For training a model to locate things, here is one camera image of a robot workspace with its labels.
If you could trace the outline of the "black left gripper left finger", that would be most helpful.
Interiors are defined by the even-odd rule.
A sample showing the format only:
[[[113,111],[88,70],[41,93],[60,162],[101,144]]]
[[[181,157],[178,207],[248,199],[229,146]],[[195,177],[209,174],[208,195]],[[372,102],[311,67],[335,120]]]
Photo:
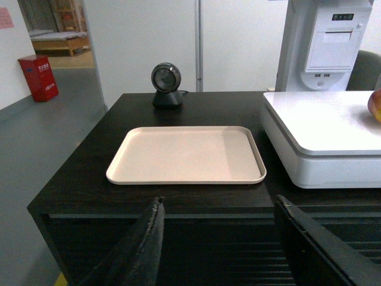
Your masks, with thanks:
[[[79,285],[155,285],[164,235],[164,205],[155,197],[121,240]]]

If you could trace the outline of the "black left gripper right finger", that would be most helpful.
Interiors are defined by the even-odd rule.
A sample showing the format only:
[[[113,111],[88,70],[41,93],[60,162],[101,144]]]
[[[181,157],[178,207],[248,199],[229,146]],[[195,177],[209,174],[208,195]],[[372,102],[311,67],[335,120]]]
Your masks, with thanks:
[[[380,285],[380,266],[354,250],[284,196],[274,222],[296,285]]]

